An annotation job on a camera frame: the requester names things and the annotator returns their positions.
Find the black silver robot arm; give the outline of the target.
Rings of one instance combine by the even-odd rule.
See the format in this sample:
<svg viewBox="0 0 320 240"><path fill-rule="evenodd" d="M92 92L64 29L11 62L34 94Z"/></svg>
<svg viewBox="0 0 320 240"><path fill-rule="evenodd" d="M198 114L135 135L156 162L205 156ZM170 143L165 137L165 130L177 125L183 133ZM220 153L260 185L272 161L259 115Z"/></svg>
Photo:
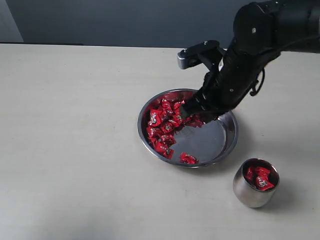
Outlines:
<svg viewBox="0 0 320 240"><path fill-rule="evenodd" d="M208 72L202 87L181 107L181 115L210 113L214 118L233 110L246 95L256 96L264 83L265 66L282 52L320 51L320 3L317 0L270 0L241 7L233 21L227 49L216 40L178 53L178 65L203 64Z"/></svg>

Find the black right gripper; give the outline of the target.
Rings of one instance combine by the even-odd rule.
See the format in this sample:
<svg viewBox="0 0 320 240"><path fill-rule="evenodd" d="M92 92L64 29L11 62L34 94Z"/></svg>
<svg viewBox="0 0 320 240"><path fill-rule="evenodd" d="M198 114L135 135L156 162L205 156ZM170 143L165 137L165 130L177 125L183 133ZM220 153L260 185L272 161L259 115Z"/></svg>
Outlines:
<svg viewBox="0 0 320 240"><path fill-rule="evenodd" d="M216 121L220 115L233 110L243 98L257 95L263 81L261 66L214 66L206 73L202 87L180 107L180 115L187 119L198 114L203 123Z"/></svg>

